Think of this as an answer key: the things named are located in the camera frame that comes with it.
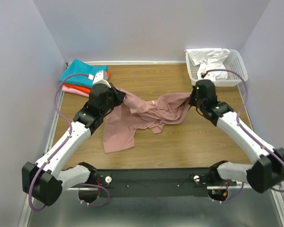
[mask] wood surface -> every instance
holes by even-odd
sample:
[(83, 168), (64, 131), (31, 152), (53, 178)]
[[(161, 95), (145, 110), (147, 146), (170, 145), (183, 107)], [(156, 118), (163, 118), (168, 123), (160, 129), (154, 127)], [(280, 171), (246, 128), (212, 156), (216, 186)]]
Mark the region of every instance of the wood surface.
[[(117, 65), (109, 66), (112, 82), (138, 97), (149, 101), (171, 92), (191, 92), (192, 86), (186, 65)], [(220, 101), (227, 102), (235, 111), (242, 106), (237, 87), (217, 87)], [(70, 120), (88, 98), (65, 93), (61, 111)], [(241, 119), (249, 126), (245, 112)], [(68, 125), (59, 118), (55, 143)], [(192, 108), (183, 123), (164, 126), (154, 135), (150, 129), (138, 130), (135, 147), (105, 154), (102, 144), (104, 124), (86, 140), (66, 163), (65, 168), (87, 162), (96, 168), (170, 168), (206, 167), (228, 160), (250, 163), (242, 149), (222, 130), (214, 127)]]

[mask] white wall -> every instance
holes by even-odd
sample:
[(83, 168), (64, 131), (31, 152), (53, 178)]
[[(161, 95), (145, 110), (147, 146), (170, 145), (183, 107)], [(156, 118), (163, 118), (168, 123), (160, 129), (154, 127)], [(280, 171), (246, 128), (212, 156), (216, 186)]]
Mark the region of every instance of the white wall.
[(18, 225), (21, 167), (44, 151), (64, 67), (34, 3), (0, 0), (0, 227)]
[(269, 0), (34, 0), (66, 61), (184, 61), (241, 49)]
[(284, 148), (284, 0), (271, 0), (242, 52), (254, 130)]

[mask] laundry basket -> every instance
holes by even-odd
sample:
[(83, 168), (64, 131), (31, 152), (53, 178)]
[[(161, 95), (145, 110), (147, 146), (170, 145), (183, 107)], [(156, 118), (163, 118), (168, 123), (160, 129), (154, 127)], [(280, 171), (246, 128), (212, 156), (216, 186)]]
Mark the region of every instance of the laundry basket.
[[(198, 81), (197, 72), (199, 69), (199, 66), (193, 66), (188, 53), (186, 53), (186, 65), (187, 70), (189, 73), (189, 78), (191, 80), (191, 84), (195, 85), (195, 83)], [(238, 73), (244, 81), (248, 79), (247, 71), (243, 62), (243, 59), (240, 55), (240, 53), (236, 50), (230, 50), (230, 54), (228, 58), (224, 61), (224, 66), (227, 70), (232, 70)], [(233, 73), (228, 73), (227, 79), (217, 79), (215, 82), (215, 86), (217, 87), (233, 87), (236, 86), (241, 82), (241, 79), (234, 75)]]

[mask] folded orange shirt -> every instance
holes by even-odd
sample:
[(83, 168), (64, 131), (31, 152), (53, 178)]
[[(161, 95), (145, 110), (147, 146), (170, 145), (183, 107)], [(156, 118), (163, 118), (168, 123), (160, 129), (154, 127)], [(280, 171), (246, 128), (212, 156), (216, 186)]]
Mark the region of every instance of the folded orange shirt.
[(90, 90), (91, 90), (91, 88), (89, 88), (89, 87), (83, 87), (83, 86), (74, 85), (74, 84), (63, 83), (63, 85), (70, 87), (70, 88), (73, 88), (73, 89), (77, 89), (77, 90), (82, 91), (82, 92), (87, 93), (87, 94), (89, 94)]

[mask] folded teal shirt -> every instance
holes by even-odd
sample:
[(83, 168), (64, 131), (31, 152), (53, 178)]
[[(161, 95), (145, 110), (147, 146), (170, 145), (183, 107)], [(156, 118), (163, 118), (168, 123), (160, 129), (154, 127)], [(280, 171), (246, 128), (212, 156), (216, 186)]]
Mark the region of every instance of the folded teal shirt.
[[(94, 67), (94, 66), (85, 64), (84, 62), (79, 61), (78, 59), (75, 59), (60, 77), (60, 82), (62, 82), (67, 76), (74, 74), (74, 73), (86, 73), (86, 74), (95, 75), (97, 72), (101, 70), (107, 71), (107, 69), (108, 69), (107, 65)], [(71, 77), (67, 79), (65, 83), (89, 87), (89, 88), (93, 87), (93, 82), (85, 76)]]

